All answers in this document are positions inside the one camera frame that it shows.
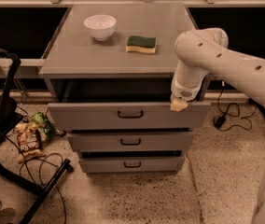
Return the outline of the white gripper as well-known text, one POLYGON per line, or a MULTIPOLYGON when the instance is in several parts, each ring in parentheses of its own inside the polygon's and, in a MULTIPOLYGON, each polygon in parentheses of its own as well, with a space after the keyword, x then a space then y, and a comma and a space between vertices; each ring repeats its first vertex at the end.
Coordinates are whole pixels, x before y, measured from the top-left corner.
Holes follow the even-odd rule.
POLYGON ((186 101, 194 100, 199 93, 201 84, 197 84, 195 87, 188 87, 187 85, 180 84, 174 77, 171 84, 171 103, 170 110, 180 112, 188 107, 186 101))

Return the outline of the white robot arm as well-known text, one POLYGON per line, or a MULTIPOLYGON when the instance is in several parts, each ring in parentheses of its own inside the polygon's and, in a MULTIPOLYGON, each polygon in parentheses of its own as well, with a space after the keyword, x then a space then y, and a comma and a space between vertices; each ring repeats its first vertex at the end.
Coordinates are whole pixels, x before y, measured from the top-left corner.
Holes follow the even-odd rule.
MULTIPOLYGON (((175 40, 174 52, 178 66, 171 85, 173 111, 188 106, 208 74, 220 77, 265 108, 265 59, 228 49, 228 36, 224 30, 186 31, 175 40)), ((265 224, 265 173, 252 224, 265 224)))

